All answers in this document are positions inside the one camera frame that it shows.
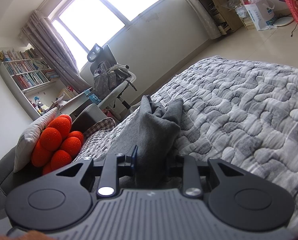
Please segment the patterned curtain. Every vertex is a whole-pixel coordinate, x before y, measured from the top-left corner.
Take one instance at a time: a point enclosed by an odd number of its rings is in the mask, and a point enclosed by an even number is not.
[[[37,54],[56,70],[65,86],[72,86],[77,93],[90,87],[80,76],[75,58],[48,17],[34,11],[22,32]]]
[[[191,7],[197,13],[200,21],[202,22],[204,28],[206,29],[210,39],[216,39],[221,36],[221,33],[215,24],[215,21],[207,12],[207,10],[203,7],[199,0],[186,0]]]

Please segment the bed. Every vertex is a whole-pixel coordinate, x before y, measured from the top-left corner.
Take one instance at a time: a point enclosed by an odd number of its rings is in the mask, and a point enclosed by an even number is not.
[[[184,100],[180,155],[221,158],[287,189],[296,210],[289,228],[298,233],[298,69],[278,64],[210,57],[175,76],[155,94],[164,106]],[[103,156],[130,122],[104,125],[77,159]]]

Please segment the shopping bag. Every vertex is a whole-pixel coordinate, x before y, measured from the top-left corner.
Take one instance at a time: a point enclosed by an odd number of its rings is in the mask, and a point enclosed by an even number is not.
[[[276,21],[273,12],[274,3],[270,0],[261,0],[257,3],[245,4],[253,23],[258,31],[269,29]]]

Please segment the pillow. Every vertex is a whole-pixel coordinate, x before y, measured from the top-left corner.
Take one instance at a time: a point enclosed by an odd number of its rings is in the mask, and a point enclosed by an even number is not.
[[[57,108],[50,110],[33,121],[29,127],[22,132],[15,150],[14,172],[20,171],[30,162],[31,152],[38,142],[42,130],[55,119],[57,110]]]

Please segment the chair backrest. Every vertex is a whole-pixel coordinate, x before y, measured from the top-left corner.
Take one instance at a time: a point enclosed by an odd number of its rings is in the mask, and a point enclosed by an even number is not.
[[[94,74],[99,63],[105,60],[109,61],[112,66],[117,64],[117,61],[113,56],[108,44],[104,45],[103,47],[100,47],[98,44],[95,44],[95,46],[88,53],[87,58],[89,62],[92,62],[90,66],[90,71],[92,74]]]

